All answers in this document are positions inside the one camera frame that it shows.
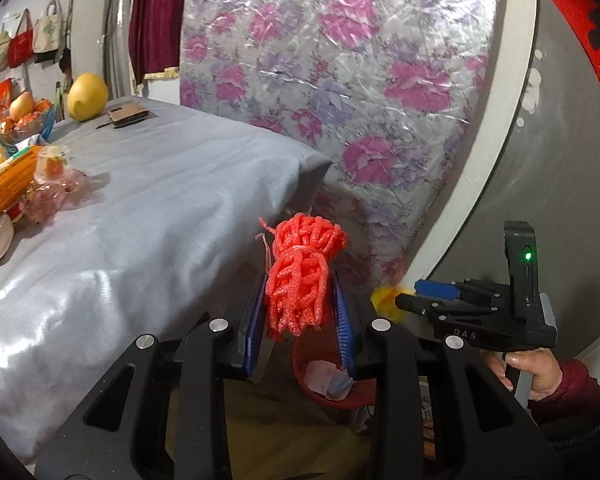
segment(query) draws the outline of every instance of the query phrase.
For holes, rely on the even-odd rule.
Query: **floral pattern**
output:
[[[498,0],[186,0],[180,102],[333,161],[314,214],[365,292],[399,280],[484,83]]]

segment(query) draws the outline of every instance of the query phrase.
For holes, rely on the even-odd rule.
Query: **shiny plastic sheet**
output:
[[[474,113],[498,0],[185,0],[180,102],[333,160],[353,285],[399,278]]]
[[[220,314],[224,281],[251,251],[263,258],[258,217],[306,209],[328,167],[291,139],[139,101],[155,116],[56,126],[99,184],[50,224],[17,226],[0,261],[0,434],[24,460],[138,335],[183,336]]]

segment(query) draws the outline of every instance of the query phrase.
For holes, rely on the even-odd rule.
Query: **red curtain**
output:
[[[146,74],[177,68],[184,0],[134,0],[129,25],[129,54],[136,84]]]

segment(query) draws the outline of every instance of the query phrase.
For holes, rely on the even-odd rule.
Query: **gray tablecloth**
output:
[[[329,165],[268,130],[141,101],[139,124],[56,126],[99,182],[51,223],[16,226],[0,261],[0,434],[23,460],[135,336],[187,332],[253,250],[258,217],[307,208]]]

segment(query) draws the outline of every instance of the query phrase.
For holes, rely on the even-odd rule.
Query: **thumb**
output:
[[[543,355],[540,352],[529,350],[526,352],[510,352],[506,355],[504,361],[523,372],[537,374],[540,371],[538,368],[542,367],[542,357]]]

